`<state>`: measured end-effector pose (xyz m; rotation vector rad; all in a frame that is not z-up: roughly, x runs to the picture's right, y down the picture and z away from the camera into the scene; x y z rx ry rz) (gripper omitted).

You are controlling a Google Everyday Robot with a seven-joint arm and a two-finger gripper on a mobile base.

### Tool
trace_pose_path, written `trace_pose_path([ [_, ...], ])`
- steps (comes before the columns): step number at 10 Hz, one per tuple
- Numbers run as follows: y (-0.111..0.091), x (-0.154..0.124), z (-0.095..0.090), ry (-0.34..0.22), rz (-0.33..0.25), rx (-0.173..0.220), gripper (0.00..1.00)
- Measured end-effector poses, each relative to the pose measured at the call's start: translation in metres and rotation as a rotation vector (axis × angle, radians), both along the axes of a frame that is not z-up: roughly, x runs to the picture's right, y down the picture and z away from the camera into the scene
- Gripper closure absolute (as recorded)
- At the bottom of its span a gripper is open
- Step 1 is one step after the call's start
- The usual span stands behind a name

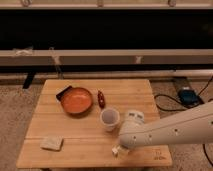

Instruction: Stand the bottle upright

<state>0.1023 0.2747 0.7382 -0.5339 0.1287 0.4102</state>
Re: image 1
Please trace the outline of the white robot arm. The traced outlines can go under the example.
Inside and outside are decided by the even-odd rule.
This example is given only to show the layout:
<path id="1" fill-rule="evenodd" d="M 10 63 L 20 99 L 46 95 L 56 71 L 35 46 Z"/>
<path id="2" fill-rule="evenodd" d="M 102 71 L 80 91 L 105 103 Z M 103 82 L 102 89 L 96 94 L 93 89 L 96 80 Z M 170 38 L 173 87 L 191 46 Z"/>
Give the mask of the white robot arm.
<path id="1" fill-rule="evenodd" d="M 130 110 L 119 131 L 119 144 L 140 146 L 213 143 L 213 101 L 156 121 L 144 122 L 144 114 Z"/>

